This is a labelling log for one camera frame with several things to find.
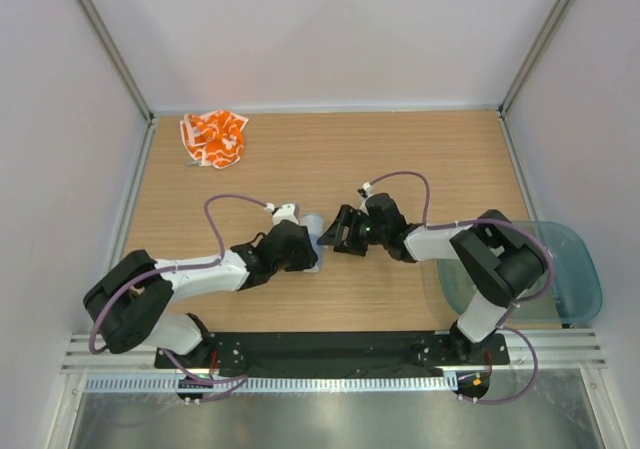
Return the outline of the clear teal plastic container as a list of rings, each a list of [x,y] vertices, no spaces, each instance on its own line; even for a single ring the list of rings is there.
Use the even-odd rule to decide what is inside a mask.
[[[555,222],[516,224],[546,246],[553,259],[555,277],[549,292],[516,308],[509,321],[568,325],[590,322],[602,307],[602,292],[591,255],[580,236]],[[438,260],[436,267],[445,300],[457,314],[462,314],[475,293],[472,280],[458,260]]]

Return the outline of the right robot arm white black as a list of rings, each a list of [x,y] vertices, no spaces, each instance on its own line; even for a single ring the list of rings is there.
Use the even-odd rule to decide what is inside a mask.
[[[529,301],[523,293],[539,280],[555,276],[546,247],[498,210],[479,218],[444,225],[409,223],[387,193],[366,198],[360,208],[340,207],[318,244],[364,256],[380,245],[396,261],[417,263],[454,260],[475,286],[464,312],[449,330],[450,351],[461,364],[472,365],[515,306]]]

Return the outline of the blue bear towel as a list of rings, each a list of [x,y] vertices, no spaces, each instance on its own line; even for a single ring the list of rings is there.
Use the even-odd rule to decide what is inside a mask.
[[[309,233],[309,240],[311,242],[312,249],[314,250],[317,261],[310,269],[305,269],[306,273],[317,273],[321,270],[323,264],[324,247],[321,246],[318,241],[320,236],[324,232],[324,219],[319,214],[307,214],[301,219],[301,224],[305,226]]]

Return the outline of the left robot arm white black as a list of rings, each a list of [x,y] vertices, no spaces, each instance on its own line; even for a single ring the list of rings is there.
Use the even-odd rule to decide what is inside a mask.
[[[144,249],[129,253],[83,299],[94,322],[92,336],[104,341],[90,351],[122,354],[149,345],[169,350],[191,369],[204,367],[212,355],[205,339],[209,331],[195,316],[173,314],[167,307],[261,286],[279,271],[318,271],[323,226],[317,214],[298,223],[283,220],[256,242],[232,246],[222,256],[170,261],[154,259]]]

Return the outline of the orange white patterned towel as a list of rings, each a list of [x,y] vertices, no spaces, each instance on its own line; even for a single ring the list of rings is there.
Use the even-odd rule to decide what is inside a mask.
[[[245,152],[244,129],[249,119],[228,110],[185,114],[180,121],[183,147],[198,167],[225,169]]]

